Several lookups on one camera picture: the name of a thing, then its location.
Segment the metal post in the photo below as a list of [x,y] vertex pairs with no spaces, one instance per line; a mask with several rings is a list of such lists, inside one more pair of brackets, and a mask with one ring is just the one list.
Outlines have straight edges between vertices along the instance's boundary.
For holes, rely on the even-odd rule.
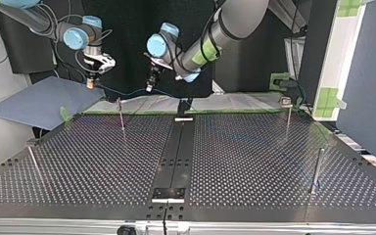
[[315,166],[315,173],[313,175],[313,182],[312,182],[312,186],[310,189],[311,194],[314,194],[316,191],[316,186],[318,184],[318,179],[319,179],[319,171],[320,171],[324,154],[325,154],[325,149],[319,149],[318,158],[317,158],[316,166]]
[[292,106],[289,108],[289,115],[288,115],[288,128],[291,124],[291,116],[292,116]]
[[124,130],[123,111],[122,111],[122,108],[121,108],[121,99],[120,98],[117,99],[117,108],[118,108],[118,112],[120,113],[121,129]]

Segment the green tape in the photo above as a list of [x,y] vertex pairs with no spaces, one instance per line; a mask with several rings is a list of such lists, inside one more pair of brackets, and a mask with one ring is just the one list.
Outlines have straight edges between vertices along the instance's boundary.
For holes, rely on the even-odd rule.
[[[216,61],[218,59],[217,51],[215,50],[214,46],[212,45],[212,42],[208,40],[206,43],[203,45],[204,49],[204,54],[206,55],[207,59],[209,61]],[[204,58],[203,53],[201,52],[201,49],[195,54],[195,56],[192,58],[192,62],[199,66],[203,66],[207,63],[206,58]]]
[[321,88],[318,97],[315,116],[331,118],[338,106],[338,88]]
[[288,88],[280,88],[280,86],[274,84],[274,80],[289,80],[291,75],[288,72],[284,73],[273,73],[270,77],[270,86],[271,91],[287,91]]
[[72,120],[72,116],[69,115],[69,112],[65,107],[60,108],[60,115],[65,122],[69,122]]
[[341,0],[338,10],[339,18],[356,17],[361,7],[362,0]]

